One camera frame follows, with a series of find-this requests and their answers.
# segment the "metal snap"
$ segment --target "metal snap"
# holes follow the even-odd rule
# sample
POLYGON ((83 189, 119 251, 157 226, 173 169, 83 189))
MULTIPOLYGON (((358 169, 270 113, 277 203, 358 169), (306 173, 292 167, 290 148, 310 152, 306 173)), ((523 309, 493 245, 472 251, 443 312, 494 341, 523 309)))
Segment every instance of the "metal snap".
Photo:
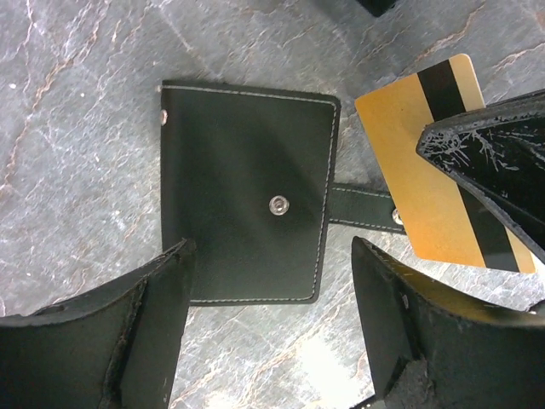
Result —
POLYGON ((290 208, 290 202, 284 196, 275 196, 269 202, 269 210, 275 216, 282 216, 290 208))
POLYGON ((401 216, 399 215, 399 210, 394 209, 392 212, 392 219, 395 224, 398 224, 400 226, 403 226, 403 221, 401 220, 401 216))
POLYGON ((167 113, 166 109, 161 110, 161 126, 165 125, 167 123, 167 118, 169 117, 169 114, 167 113))

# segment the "leather pouch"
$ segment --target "leather pouch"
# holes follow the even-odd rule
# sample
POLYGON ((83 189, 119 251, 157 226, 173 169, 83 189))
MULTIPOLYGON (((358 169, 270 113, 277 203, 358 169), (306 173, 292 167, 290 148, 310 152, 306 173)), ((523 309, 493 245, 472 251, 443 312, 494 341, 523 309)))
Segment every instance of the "leather pouch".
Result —
POLYGON ((163 248, 197 242, 192 305, 315 301, 340 102, 165 81, 161 105, 163 248))

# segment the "rivet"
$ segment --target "rivet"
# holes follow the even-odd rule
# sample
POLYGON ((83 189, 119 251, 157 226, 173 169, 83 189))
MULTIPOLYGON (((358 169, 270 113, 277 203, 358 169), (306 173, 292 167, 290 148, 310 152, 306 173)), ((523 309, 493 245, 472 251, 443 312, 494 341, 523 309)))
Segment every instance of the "rivet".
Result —
POLYGON ((290 202, 284 196, 275 196, 269 202, 269 210, 275 216, 282 216, 290 208, 290 202))
POLYGON ((161 126, 165 125, 167 123, 167 118, 169 117, 169 114, 167 113, 166 109, 161 110, 161 126))
POLYGON ((395 224, 398 224, 400 226, 403 226, 403 221, 401 220, 401 216, 399 215, 399 210, 394 209, 392 212, 392 219, 395 224))

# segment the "strap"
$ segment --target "strap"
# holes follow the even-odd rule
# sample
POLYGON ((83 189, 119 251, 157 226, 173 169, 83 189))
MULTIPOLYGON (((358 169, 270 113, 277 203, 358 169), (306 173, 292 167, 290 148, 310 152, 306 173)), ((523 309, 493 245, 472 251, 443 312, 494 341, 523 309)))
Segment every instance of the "strap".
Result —
POLYGON ((403 226, 393 219, 395 204, 390 193, 333 183, 329 207, 330 223, 405 234, 403 226))

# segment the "gray marble table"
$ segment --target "gray marble table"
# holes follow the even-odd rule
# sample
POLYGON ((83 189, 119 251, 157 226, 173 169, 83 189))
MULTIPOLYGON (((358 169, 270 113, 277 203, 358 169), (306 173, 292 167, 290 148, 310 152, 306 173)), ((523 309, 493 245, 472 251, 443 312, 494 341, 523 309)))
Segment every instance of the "gray marble table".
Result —
MULTIPOLYGON (((160 252, 165 78, 342 102, 337 181, 385 188, 353 101, 458 53, 487 102, 545 88, 543 0, 2 0, 0 316, 29 314, 160 252)), ((536 275, 417 260, 404 237, 331 226, 318 302, 191 308, 171 409, 345 409, 372 395, 349 243, 364 236, 477 297, 524 309, 536 275)))

